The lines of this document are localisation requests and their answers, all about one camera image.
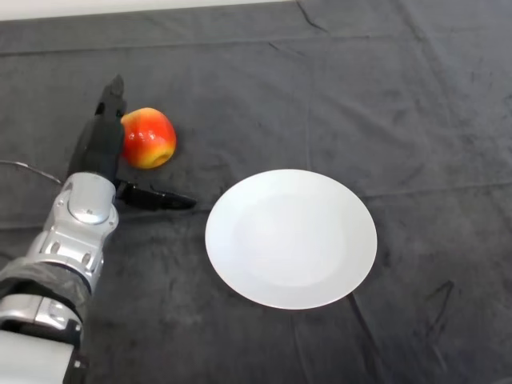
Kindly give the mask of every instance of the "white surface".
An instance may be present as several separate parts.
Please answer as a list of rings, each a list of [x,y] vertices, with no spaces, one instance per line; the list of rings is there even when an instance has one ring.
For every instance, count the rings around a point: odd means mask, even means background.
[[[0,384],[59,384],[73,346],[0,330]]]
[[[334,302],[370,272],[377,233],[370,212],[339,182],[304,170],[256,174],[217,201],[206,250],[246,298],[283,309]]]
[[[282,1],[287,0],[0,0],[0,20]]]

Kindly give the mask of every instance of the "gray cloth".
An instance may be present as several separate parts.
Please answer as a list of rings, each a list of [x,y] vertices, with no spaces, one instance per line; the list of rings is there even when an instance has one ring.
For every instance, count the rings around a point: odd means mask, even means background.
[[[60,175],[102,87],[160,109],[161,179],[194,212],[121,223],[87,334],[90,382],[512,380],[512,3],[300,2],[0,23],[0,153]],[[378,255],[353,296],[265,308],[210,265],[204,227],[237,181],[309,169],[358,194]],[[2,168],[2,256],[57,189]]]

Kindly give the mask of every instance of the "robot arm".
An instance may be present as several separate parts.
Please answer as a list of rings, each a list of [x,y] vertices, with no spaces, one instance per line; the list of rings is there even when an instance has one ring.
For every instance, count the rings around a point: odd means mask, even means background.
[[[0,384],[85,381],[79,353],[103,247],[118,225],[116,197],[148,210],[195,200],[116,179],[126,103],[117,76],[78,140],[68,179],[27,254],[0,271]]]

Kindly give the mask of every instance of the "cable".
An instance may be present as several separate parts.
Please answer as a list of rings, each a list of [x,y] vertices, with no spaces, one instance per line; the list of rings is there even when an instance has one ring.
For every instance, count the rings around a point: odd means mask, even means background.
[[[62,182],[55,176],[48,174],[46,172],[43,172],[42,170],[38,170],[37,168],[33,168],[32,166],[29,166],[28,164],[25,164],[24,162],[13,162],[11,160],[0,160],[0,164],[6,165],[6,166],[19,166],[26,170],[30,170],[30,171],[34,172],[35,174],[43,176],[44,178],[48,178],[49,180],[51,180],[52,182],[56,182],[60,186],[62,185]]]

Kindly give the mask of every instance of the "apple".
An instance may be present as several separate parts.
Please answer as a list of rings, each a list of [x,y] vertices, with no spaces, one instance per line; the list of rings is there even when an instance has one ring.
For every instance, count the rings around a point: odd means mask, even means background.
[[[176,149],[176,132],[169,119],[153,108],[135,110],[122,117],[125,141],[122,156],[135,168],[148,170],[170,159]]]

